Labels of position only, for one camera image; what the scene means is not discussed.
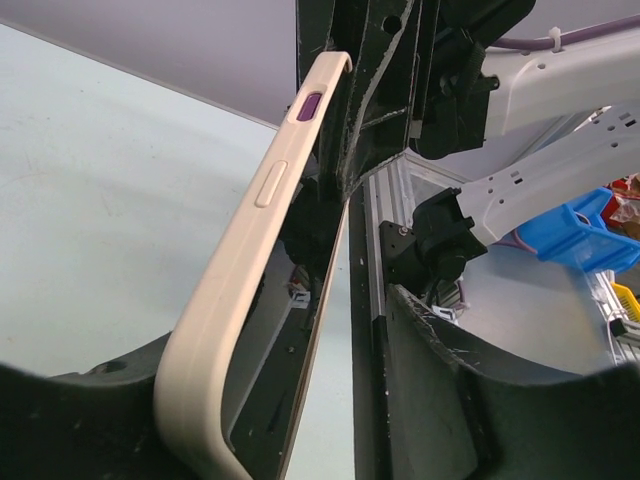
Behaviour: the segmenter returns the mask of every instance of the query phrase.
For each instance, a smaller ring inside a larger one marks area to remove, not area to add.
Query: phone screen
[[[314,176],[301,180],[233,352],[222,429],[254,480],[279,478],[288,463],[343,211],[319,200]]]

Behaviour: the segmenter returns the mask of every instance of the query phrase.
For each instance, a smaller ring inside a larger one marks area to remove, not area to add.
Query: side button
[[[267,178],[262,184],[258,198],[256,198],[256,207],[265,208],[269,206],[286,169],[287,162],[283,162],[282,160],[273,164]]]

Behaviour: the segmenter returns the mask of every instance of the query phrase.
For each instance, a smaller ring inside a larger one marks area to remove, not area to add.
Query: cable
[[[560,46],[572,45],[574,43],[592,40],[594,38],[604,37],[613,33],[623,32],[632,28],[640,27],[640,14],[632,15],[613,22],[601,23],[592,27],[576,30],[575,32],[560,35]],[[507,50],[524,50],[528,52],[536,52],[540,50],[552,50],[557,47],[556,40],[553,38],[538,38],[535,40],[519,39],[519,38],[500,38],[492,46],[496,48],[504,48]]]
[[[499,242],[492,243],[491,245],[495,245],[497,247],[517,248],[518,250],[524,250],[525,252],[533,253],[534,255],[538,254],[538,251],[535,248],[530,247],[522,240],[522,238],[520,238],[517,230],[513,230],[510,235],[511,238],[513,238],[513,242],[500,240]]]
[[[466,296],[464,294],[464,289],[462,287],[462,277],[456,280],[456,286],[458,287],[458,297],[459,297],[458,305],[462,307],[466,307],[467,302],[466,302]]]
[[[524,242],[524,240],[522,240],[522,238],[520,238],[520,234],[518,233],[518,229],[517,229],[517,228],[516,228],[516,229],[514,229],[514,230],[511,232],[511,235],[513,235],[513,240],[516,242],[516,244],[517,244],[520,248],[522,248],[523,250],[526,250],[526,251],[527,251],[527,252],[529,252],[529,253],[533,253],[534,255],[537,255],[537,254],[538,254],[538,251],[537,251],[535,248],[530,247],[529,245],[527,245],[527,244]]]
[[[427,295],[427,306],[430,307],[437,301],[438,297],[438,285],[440,284],[440,277],[436,277],[431,284],[429,294]]]

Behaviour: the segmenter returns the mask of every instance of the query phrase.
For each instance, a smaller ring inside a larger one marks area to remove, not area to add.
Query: table surface
[[[173,328],[275,131],[8,27],[0,44],[0,362],[85,372]],[[345,243],[289,479],[354,477]]]

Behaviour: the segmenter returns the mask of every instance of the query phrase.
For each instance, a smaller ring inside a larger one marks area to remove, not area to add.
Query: gray wall
[[[538,0],[512,34],[634,13],[638,0]],[[0,0],[0,22],[271,123],[295,92],[295,0]]]

